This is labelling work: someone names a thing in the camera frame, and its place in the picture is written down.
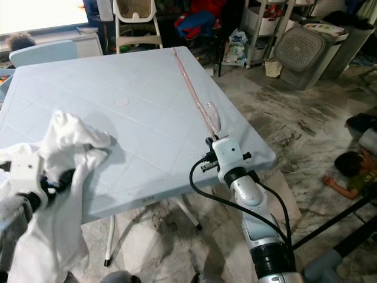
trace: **child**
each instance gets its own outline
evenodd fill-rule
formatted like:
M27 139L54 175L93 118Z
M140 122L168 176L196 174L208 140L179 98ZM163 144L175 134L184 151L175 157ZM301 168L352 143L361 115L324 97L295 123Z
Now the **child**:
M349 177L347 189L339 186L329 176L323 178L324 184L332 187L348 199L354 199L358 195L365 194L367 187L377 183L377 170L375 164L365 149L362 154L346 152L335 160L335 167L346 177Z
M6 44L10 49L10 52L20 50L26 47L34 46L35 40L27 32L19 32L17 34L12 34L6 39Z

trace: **table leg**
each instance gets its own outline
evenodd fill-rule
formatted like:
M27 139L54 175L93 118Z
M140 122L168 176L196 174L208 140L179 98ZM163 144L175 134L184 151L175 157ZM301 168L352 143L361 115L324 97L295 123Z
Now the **table leg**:
M195 219L194 215L192 215L191 212L187 209L186 205L184 205L182 196L176 196L173 198L173 200L179 205L179 207L183 210L184 214L187 215L187 217L191 220L195 227L198 230L202 230L203 227L201 227L198 220Z
M106 246L106 256L105 263L106 267L110 266L112 260L112 249L113 249L113 239L114 239L114 230L115 230L115 215L110 216L110 230L108 232L107 246Z

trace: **gray laundry basket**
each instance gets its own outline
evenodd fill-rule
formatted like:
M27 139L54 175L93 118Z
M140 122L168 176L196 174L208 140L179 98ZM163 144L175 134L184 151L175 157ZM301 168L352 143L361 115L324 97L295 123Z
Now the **gray laundry basket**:
M298 90L313 87L348 34L333 37L302 27L285 33L275 48L280 78Z
M359 52L368 37L375 31L375 29L362 30L349 26L345 28L349 31L349 35L323 72L321 80L338 78Z

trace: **marble floor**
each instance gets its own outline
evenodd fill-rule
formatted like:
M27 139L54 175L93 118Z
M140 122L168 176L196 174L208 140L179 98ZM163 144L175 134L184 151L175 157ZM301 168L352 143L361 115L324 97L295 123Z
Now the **marble floor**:
M365 88L358 75L366 71L351 67L336 81L320 81L316 87L297 91L280 79L268 78L261 67L251 70L224 67L221 78L213 77L228 98L277 154L268 180L281 171L301 212L294 222L293 242L316 229L353 202L325 187L327 173L346 182L333 167L336 156L358 149L345 120L377 106L377 95ZM208 192L230 198L216 187ZM226 282L255 281L239 214L199 195L184 197L201 222L198 231L171 200L117 215L113 264L103 267L109 220L82 227L90 250L90 264L81 278L70 275L66 282L99 282L111 271L127 269L143 282L190 282L205 270L222 274ZM358 215L368 220L376 207L365 206ZM300 269L337 244L362 221L350 215L295 251ZM365 242L338 268L344 282L377 282L377 244Z

